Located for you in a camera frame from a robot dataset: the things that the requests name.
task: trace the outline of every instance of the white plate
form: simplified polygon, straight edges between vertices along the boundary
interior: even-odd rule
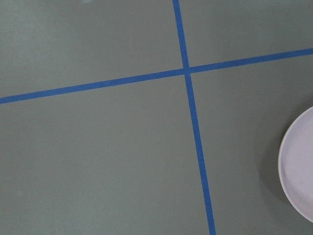
[[[279,150],[278,171],[291,204],[313,222],[313,107],[286,132]]]

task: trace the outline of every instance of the gray floor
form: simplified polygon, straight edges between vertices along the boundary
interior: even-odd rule
[[[311,1],[180,1],[191,66],[313,47]],[[173,3],[0,1],[0,97],[181,69]],[[313,55],[192,74],[217,235],[309,235],[277,155]],[[184,76],[0,105],[1,235],[207,235]]]

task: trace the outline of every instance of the blue tape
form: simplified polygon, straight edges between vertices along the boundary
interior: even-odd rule
[[[304,56],[304,55],[312,55],[312,54],[313,54],[313,48],[308,48],[308,49],[303,49],[303,50],[294,50],[294,51],[288,51],[288,52],[271,54],[271,55],[263,55],[263,56],[251,57],[251,58],[240,59],[240,60],[231,60],[231,61],[220,62],[220,63],[215,63],[215,64],[195,66],[195,67],[190,68],[190,72],[195,73],[195,72],[204,72],[204,71],[210,71],[210,70],[220,70],[220,69],[229,68],[229,67],[256,64],[256,63],[267,62],[267,61],[272,61],[272,60],[281,60],[281,59],[293,58],[293,57]]]
[[[40,98],[40,97],[52,96],[52,95],[80,92],[80,91],[98,89],[98,88],[103,88],[103,87],[112,87],[112,86],[117,86],[117,85],[122,85],[122,84],[142,82],[142,81],[148,81],[148,80],[165,78],[165,77],[172,77],[172,76],[183,75],[183,74],[184,74],[183,69],[170,70],[170,71],[156,72],[156,73],[150,73],[150,74],[139,75],[139,76],[119,78],[119,79],[114,79],[114,80],[109,80],[109,81],[93,82],[93,83],[77,85],[77,86],[56,88],[56,89],[40,91],[40,92],[18,94],[18,95],[0,98],[0,104],[11,103],[11,102],[16,102],[16,101],[21,101],[21,100],[35,99],[35,98]]]
[[[209,184],[208,184],[207,175],[206,175],[205,161],[204,161],[204,156],[203,156],[202,142],[201,142],[200,129],[199,129],[199,123],[198,123],[198,116],[197,116],[197,109],[196,109],[194,91],[193,91],[192,80],[191,80],[191,75],[190,75],[191,70],[189,67],[187,46],[186,46],[185,35],[184,35],[184,30],[183,30],[179,0],[173,0],[173,6],[174,6],[174,12],[175,12],[177,32],[178,32],[178,37],[179,37],[181,59],[182,59],[184,75],[185,75],[185,83],[186,83],[187,96],[188,96],[188,102],[189,102],[190,116],[191,116],[192,128],[193,128],[194,139],[195,139],[195,144],[196,144],[196,152],[197,152],[197,158],[198,158],[198,164],[199,164],[199,170],[200,170],[201,184],[202,184],[204,203],[205,203],[205,209],[206,209],[206,217],[207,217],[210,235],[216,235],[213,210],[212,210],[212,204],[211,204],[211,196],[210,196]]]

